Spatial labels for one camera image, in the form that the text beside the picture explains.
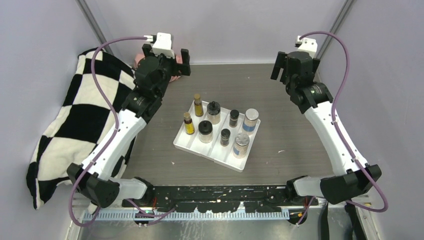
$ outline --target pink object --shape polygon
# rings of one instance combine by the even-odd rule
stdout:
[[[140,60],[142,60],[144,58],[145,58],[145,55],[143,53],[139,53],[135,56],[135,59],[134,59],[134,68],[135,69],[137,69],[137,66],[139,65]],[[179,64],[183,63],[183,59],[181,58],[180,55],[176,56],[176,62],[179,63]],[[173,76],[173,77],[171,77],[171,80],[169,82],[175,81],[175,80],[179,79],[180,77],[181,76]]]

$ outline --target wall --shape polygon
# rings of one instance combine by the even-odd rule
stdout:
[[[58,187],[36,211],[25,177],[38,138],[65,98],[77,55],[98,41],[69,0],[0,1],[0,33],[0,234],[61,240],[70,224],[70,189]]]
[[[382,169],[389,209],[376,217],[388,240],[424,235],[423,11],[422,0],[357,1],[338,33],[351,68],[337,110],[361,153]],[[344,58],[334,41],[319,67],[334,96]]]
[[[329,30],[344,0],[86,0],[106,39],[174,35],[174,49],[190,50],[193,63],[273,63],[294,51],[297,35]],[[114,44],[133,63],[142,42]]]

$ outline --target gray wood tabletop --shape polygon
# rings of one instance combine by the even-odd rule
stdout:
[[[123,178],[154,185],[284,184],[302,175],[332,174],[317,133],[286,94],[270,79],[271,64],[193,65],[191,76],[169,84],[163,105],[135,142]],[[173,145],[193,95],[223,108],[259,111],[261,120],[243,172],[236,172]]]

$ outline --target checkered pillow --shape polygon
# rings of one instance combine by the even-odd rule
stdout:
[[[56,119],[47,127],[32,155],[26,184],[39,209],[55,192],[59,184],[71,184],[66,170],[71,163],[81,162],[102,141],[114,124],[114,116],[100,95],[93,80],[90,62],[94,49],[78,56],[63,106]],[[106,53],[99,52],[95,60],[98,82],[119,112],[121,105],[135,87],[134,71]],[[130,159],[134,140],[117,162],[112,177],[120,178]]]

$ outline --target yellow label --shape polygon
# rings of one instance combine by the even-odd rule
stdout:
[[[203,106],[202,105],[194,105],[194,114],[196,114],[197,117],[203,116]]]
[[[190,124],[184,123],[184,125],[185,125],[185,132],[187,134],[195,133],[195,126],[193,125],[193,123],[190,123]]]

